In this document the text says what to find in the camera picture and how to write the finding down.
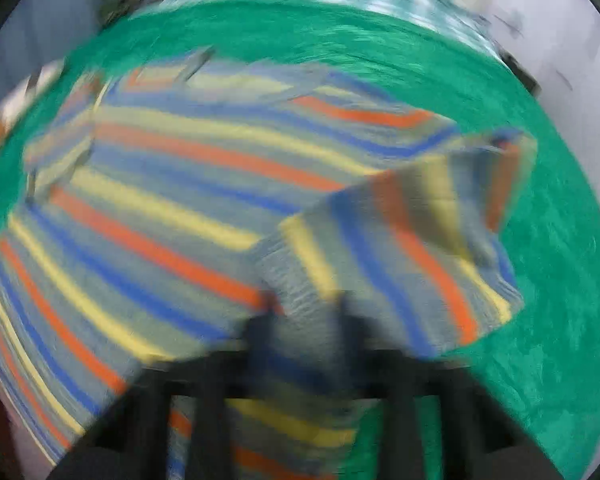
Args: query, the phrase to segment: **green tablecloth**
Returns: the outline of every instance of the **green tablecloth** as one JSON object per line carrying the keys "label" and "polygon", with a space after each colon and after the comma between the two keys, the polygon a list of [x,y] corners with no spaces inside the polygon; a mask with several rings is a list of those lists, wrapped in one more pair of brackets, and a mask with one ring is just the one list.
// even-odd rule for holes
{"label": "green tablecloth", "polygon": [[[537,137],[536,169],[502,237],[526,308],[454,355],[473,366],[565,477],[578,479],[600,437],[600,210],[538,104],[506,67],[467,46],[389,16],[300,0],[209,3],[125,20],[69,56],[68,71],[2,149],[0,228],[22,189],[23,143],[53,118],[83,70],[121,73],[209,44],[245,61],[337,66],[467,132],[512,124]],[[422,415],[430,478],[437,478],[438,425],[427,400]],[[371,412],[343,466],[346,478],[373,478],[378,431]]]}

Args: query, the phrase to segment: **green fabric surface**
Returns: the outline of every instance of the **green fabric surface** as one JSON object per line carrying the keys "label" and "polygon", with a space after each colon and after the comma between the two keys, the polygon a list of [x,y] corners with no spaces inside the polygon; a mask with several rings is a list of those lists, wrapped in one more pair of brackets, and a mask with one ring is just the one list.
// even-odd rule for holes
{"label": "green fabric surface", "polygon": [[[331,64],[466,132],[512,124],[536,136],[536,168],[502,234],[526,307],[452,355],[472,365],[565,478],[579,479],[600,436],[600,210],[538,104],[505,66],[469,47],[388,16],[293,0],[209,3],[122,21],[69,56],[66,73],[0,152],[0,229],[22,189],[24,142],[84,70],[120,74],[209,44],[244,61]],[[435,409],[422,406],[429,478],[438,478]],[[367,413],[344,478],[374,477],[379,431],[379,413]]]}

